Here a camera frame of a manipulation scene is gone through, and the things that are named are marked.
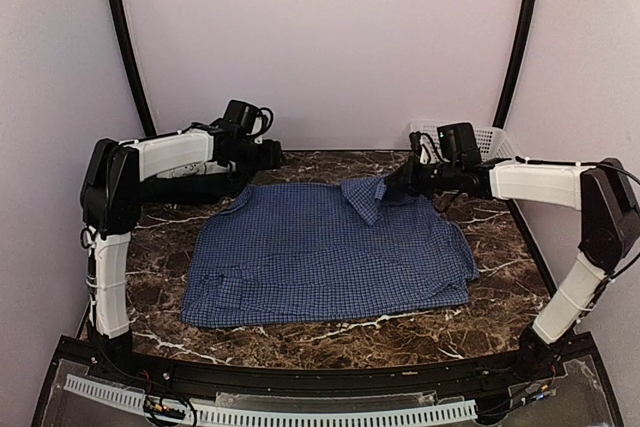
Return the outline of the blue checkered shirt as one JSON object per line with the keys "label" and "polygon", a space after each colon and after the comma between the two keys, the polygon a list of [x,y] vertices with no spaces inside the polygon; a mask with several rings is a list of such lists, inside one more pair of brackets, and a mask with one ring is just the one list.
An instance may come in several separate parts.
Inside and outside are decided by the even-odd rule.
{"label": "blue checkered shirt", "polygon": [[249,186],[202,227],[180,318],[217,329],[457,306],[478,275],[461,229],[380,177]]}

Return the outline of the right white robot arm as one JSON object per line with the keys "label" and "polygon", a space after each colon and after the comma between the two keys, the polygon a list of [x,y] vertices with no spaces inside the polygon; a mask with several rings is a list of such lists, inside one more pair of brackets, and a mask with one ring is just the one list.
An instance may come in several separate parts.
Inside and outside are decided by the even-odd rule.
{"label": "right white robot arm", "polygon": [[510,371],[530,381],[550,370],[569,331],[596,306],[609,284],[630,267],[639,240],[637,178],[616,158],[600,162],[492,159],[423,164],[415,157],[385,181],[411,196],[461,192],[469,197],[524,200],[572,208],[581,214],[576,260],[549,303],[519,337]]}

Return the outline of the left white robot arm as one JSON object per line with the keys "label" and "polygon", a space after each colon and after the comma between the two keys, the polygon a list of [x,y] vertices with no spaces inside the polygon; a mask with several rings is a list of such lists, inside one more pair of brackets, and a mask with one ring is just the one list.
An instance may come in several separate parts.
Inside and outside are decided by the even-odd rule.
{"label": "left white robot arm", "polygon": [[225,121],[96,143],[81,188],[80,239],[88,254],[89,336],[105,350],[101,364],[117,381],[131,383],[141,374],[140,359],[130,353],[126,263],[143,204],[214,203],[281,163],[280,142]]}

